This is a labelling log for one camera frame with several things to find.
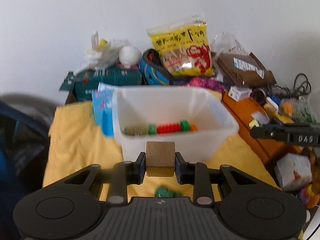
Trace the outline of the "brown wooden cube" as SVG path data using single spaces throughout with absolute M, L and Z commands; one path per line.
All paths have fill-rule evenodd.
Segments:
M 173 177 L 175 173 L 175 143 L 148 141 L 145 152 L 148 177 Z

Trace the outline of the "long red brick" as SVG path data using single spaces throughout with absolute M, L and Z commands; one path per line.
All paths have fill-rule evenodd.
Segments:
M 181 131 L 179 123 L 165 124 L 157 126 L 157 134 L 176 133 Z

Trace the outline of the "green patterned tile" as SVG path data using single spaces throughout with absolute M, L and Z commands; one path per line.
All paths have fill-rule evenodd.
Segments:
M 157 134 L 157 127 L 156 127 L 155 124 L 149 124 L 149 126 L 148 126 L 148 134 L 149 135 Z

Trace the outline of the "green duplo brick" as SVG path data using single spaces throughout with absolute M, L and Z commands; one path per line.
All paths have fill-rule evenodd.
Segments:
M 181 132 L 189 131 L 190 130 L 189 122 L 187 122 L 187 120 L 181 120 L 180 121 L 180 129 L 181 129 Z

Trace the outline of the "white tissue pack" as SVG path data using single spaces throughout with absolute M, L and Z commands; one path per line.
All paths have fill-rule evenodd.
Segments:
M 277 181 L 283 191 L 295 191 L 312 182 L 308 157 L 288 153 L 274 167 Z

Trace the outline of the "white plastic bin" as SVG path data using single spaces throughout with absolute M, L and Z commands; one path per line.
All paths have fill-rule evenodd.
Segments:
M 175 143 L 186 161 L 208 161 L 239 125 L 226 107 L 203 88 L 182 86 L 136 86 L 113 93 L 114 139 L 121 146 L 123 159 L 134 161 L 146 149 L 148 141 Z M 128 127 L 149 124 L 168 125 L 186 120 L 195 132 L 125 135 Z

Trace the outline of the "yellow cloth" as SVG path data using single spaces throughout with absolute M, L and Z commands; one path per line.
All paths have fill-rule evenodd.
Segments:
M 221 101 L 219 94 L 211 93 Z M 116 163 L 124 161 L 122 148 L 114 137 L 105 137 L 100 127 L 95 124 L 93 106 L 89 101 L 57 108 L 49 135 L 50 148 L 44 185 L 56 182 L 91 164 L 112 168 Z M 238 132 L 228 136 L 214 155 L 202 163 L 210 168 L 228 164 L 270 185 L 275 184 L 263 162 Z

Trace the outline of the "orange box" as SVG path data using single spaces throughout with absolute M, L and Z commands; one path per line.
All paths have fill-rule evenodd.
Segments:
M 260 125 L 261 120 L 267 117 L 263 107 L 252 98 L 235 101 L 225 90 L 222 94 L 222 103 L 238 122 L 240 137 L 244 139 L 264 164 L 272 159 L 278 160 L 287 153 L 301 153 L 302 148 L 300 146 L 291 146 L 275 140 L 254 139 L 251 137 L 251 128 Z

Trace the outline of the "light blue dinosaur box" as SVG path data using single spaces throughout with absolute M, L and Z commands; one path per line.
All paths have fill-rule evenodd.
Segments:
M 100 127 L 106 137 L 113 137 L 112 120 L 113 89 L 95 91 L 92 94 L 92 105 L 95 124 Z

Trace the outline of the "small white box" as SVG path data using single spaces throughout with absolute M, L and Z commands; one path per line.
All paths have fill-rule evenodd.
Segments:
M 252 89 L 246 87 L 230 87 L 228 96 L 236 102 L 247 99 L 250 97 Z

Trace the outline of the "pink shiny bag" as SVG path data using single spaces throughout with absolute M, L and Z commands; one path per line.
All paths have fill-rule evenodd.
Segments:
M 224 85 L 214 78 L 193 77 L 185 85 L 188 87 L 200 87 L 218 92 L 225 89 Z

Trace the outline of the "brown parcel bag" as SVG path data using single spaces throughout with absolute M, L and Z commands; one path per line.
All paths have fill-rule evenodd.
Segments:
M 221 53 L 216 62 L 223 72 L 223 79 L 231 86 L 255 88 L 276 84 L 273 73 L 267 70 L 252 53 L 249 55 Z

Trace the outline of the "green tissue pack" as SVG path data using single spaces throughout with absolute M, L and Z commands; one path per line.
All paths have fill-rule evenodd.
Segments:
M 69 72 L 59 90 L 73 94 L 76 101 L 92 100 L 92 92 L 97 90 L 99 83 L 112 86 L 137 86 L 143 83 L 143 78 L 138 68 L 123 69 L 111 66 L 99 70 L 87 69 L 76 75 Z

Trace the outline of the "blue helmet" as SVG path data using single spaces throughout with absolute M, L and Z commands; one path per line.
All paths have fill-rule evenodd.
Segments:
M 173 76 L 166 70 L 160 60 L 159 53 L 154 49 L 146 50 L 140 59 L 139 69 L 144 76 L 145 84 L 156 85 L 184 85 L 191 77 Z

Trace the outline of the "dark blue bag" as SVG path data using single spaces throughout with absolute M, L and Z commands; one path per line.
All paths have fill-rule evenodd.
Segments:
M 1 102 L 1 239 L 20 239 L 15 205 L 42 188 L 49 126 Z

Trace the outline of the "white ball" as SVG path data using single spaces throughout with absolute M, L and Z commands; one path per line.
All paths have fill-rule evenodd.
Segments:
M 119 61 L 125 66 L 136 65 L 140 61 L 141 57 L 142 53 L 135 46 L 124 46 L 119 51 Z

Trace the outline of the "white plastic bag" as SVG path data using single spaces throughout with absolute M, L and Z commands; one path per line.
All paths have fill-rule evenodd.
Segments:
M 119 60 L 119 52 L 124 46 L 130 45 L 128 39 L 100 39 L 98 32 L 91 35 L 91 48 L 85 54 L 81 66 L 73 71 L 76 76 L 84 70 L 96 70 L 98 68 L 110 67 Z

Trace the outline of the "yellow shrimp cracker bag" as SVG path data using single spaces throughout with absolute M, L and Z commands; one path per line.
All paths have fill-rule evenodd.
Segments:
M 212 54 L 203 14 L 146 30 L 164 68 L 173 76 L 212 76 Z

